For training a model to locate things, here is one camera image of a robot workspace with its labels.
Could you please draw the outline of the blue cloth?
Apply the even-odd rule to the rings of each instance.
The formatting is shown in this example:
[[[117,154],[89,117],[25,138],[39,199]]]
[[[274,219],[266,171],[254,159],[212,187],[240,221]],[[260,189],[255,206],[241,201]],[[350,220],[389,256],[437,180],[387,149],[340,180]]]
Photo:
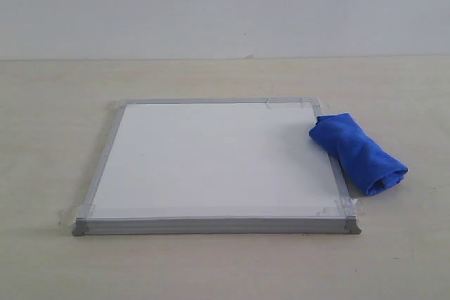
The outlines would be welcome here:
[[[365,196],[399,184],[408,167],[385,152],[348,113],[321,115],[310,138],[337,159],[350,181]]]

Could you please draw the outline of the white whiteboard with grey frame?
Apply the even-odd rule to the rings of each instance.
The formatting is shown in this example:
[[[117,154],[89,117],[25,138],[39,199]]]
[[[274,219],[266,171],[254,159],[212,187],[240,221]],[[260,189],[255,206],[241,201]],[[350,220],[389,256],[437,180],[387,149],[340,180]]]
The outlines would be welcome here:
[[[73,235],[360,233],[315,98],[123,100]]]

